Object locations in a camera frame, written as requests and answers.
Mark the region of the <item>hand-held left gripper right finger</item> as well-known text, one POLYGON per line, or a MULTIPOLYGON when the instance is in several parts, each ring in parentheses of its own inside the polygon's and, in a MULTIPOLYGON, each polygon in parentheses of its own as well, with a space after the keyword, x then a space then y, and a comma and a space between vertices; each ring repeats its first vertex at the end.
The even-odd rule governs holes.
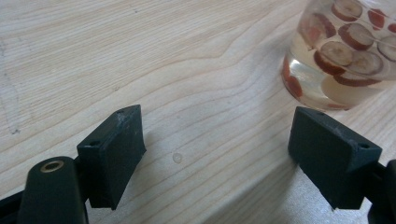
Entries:
POLYGON ((382 148, 330 116, 298 106, 288 151, 333 208, 358 209, 382 148))

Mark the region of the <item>glass jar of sliced dates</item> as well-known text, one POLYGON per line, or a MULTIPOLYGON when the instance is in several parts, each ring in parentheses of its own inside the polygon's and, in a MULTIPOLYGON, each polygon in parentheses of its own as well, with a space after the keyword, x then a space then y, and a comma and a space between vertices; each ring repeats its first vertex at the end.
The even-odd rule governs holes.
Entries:
POLYGON ((396 0, 310 0, 285 55, 290 94, 348 110, 396 84, 396 0))

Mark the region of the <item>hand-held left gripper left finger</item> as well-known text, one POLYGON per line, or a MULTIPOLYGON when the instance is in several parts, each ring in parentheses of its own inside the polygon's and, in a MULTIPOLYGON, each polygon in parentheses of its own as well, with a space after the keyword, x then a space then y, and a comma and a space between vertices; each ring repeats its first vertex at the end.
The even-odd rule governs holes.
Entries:
POLYGON ((112 113, 77 149, 91 207, 115 210, 146 152, 141 106, 132 105, 112 113))

